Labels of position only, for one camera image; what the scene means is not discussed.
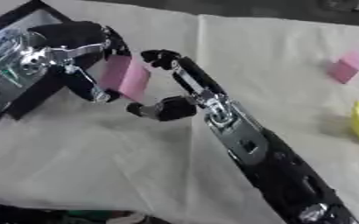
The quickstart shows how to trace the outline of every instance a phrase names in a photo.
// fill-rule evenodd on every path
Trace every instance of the white cloth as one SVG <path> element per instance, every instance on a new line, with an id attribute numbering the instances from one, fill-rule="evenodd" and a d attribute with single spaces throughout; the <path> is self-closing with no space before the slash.
<path id="1" fill-rule="evenodd" d="M 172 49 L 195 59 L 336 188 L 359 219 L 359 141 L 348 131 L 359 75 L 342 85 L 326 74 L 327 62 L 359 49 L 359 27 L 45 2 L 75 20 L 110 25 L 134 53 Z M 146 102 L 180 93 L 163 74 L 154 75 Z M 158 123 L 127 114 L 126 103 L 90 104 L 64 89 L 20 122 L 4 118 L 0 203 L 135 209 L 175 223 L 282 222 L 201 114 Z"/>

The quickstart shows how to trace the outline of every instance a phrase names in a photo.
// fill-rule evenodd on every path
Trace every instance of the robotic hand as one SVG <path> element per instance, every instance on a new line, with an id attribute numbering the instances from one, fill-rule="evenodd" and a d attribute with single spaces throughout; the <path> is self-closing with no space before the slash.
<path id="1" fill-rule="evenodd" d="M 101 89 L 76 65 L 78 59 L 90 56 L 107 59 L 112 53 L 130 56 L 128 46 L 118 33 L 92 22 L 6 31 L 0 35 L 0 113 L 49 69 L 85 100 L 114 101 L 119 93 Z"/>
<path id="2" fill-rule="evenodd" d="M 27 39 L 32 46 L 23 52 L 21 67 L 26 73 L 37 69 L 56 67 L 65 85 L 81 98 L 91 102 L 111 102 L 120 95 L 112 90 L 103 90 L 96 81 L 80 67 L 74 59 L 90 53 L 130 56 L 128 46 L 121 36 L 110 27 L 92 22 L 49 24 L 28 30 Z"/>
<path id="3" fill-rule="evenodd" d="M 171 121 L 195 115 L 198 106 L 243 175 L 286 223 L 359 224 L 309 164 L 231 100 L 193 61 L 167 50 L 142 52 L 142 56 L 153 67 L 173 70 L 173 78 L 189 96 L 166 98 L 150 107 L 132 103 L 129 112 Z"/>

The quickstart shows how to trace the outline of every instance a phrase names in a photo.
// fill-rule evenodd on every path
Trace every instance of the pink cube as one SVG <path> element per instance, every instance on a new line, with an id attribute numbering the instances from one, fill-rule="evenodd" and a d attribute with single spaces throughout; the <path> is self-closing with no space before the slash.
<path id="1" fill-rule="evenodd" d="M 99 84 L 103 88 L 116 90 L 123 96 L 140 102 L 150 76 L 150 72 L 136 59 L 122 55 L 111 55 Z"/>
<path id="2" fill-rule="evenodd" d="M 329 74 L 342 84 L 346 84 L 354 75 L 359 73 L 359 52 L 346 53 L 334 63 Z"/>

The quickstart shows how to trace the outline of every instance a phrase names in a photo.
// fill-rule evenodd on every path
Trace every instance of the pink foam block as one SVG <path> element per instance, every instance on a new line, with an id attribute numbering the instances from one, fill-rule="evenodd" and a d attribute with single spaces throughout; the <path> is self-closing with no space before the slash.
<path id="1" fill-rule="evenodd" d="M 132 57 L 111 55 L 99 84 L 140 102 L 150 76 L 150 72 Z"/>
<path id="2" fill-rule="evenodd" d="M 339 82 L 346 84 L 359 73 L 359 52 L 349 52 L 343 55 L 331 66 L 328 73 Z"/>

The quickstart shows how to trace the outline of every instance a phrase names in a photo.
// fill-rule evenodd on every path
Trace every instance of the robotic arm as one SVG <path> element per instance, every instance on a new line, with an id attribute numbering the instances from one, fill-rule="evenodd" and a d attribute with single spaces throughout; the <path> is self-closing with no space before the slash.
<path id="1" fill-rule="evenodd" d="M 147 51 L 142 56 L 153 67 L 172 70 L 189 96 L 166 98 L 151 107 L 132 103 L 129 112 L 170 121 L 193 116 L 198 106 L 243 175 L 286 223 L 359 223 L 309 164 L 231 100 L 193 61 L 167 50 Z"/>

